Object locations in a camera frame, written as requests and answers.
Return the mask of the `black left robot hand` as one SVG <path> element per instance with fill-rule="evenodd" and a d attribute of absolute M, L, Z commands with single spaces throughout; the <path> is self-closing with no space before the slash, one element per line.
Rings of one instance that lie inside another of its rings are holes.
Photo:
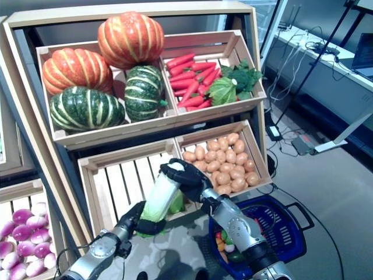
<path fill-rule="evenodd" d="M 154 236 L 161 233 L 166 226 L 166 219 L 151 216 L 145 210 L 146 201 L 136 203 L 127 213 L 122 215 L 117 226 L 123 226 L 132 236 L 133 232 Z"/>

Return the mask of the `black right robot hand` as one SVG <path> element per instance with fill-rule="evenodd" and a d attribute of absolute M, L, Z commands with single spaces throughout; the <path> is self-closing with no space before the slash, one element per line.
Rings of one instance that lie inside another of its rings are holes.
<path fill-rule="evenodd" d="M 212 188 L 210 179 L 192 163 L 172 158 L 160 166 L 160 171 L 177 182 L 182 193 L 193 202 L 202 202 L 202 193 Z"/>

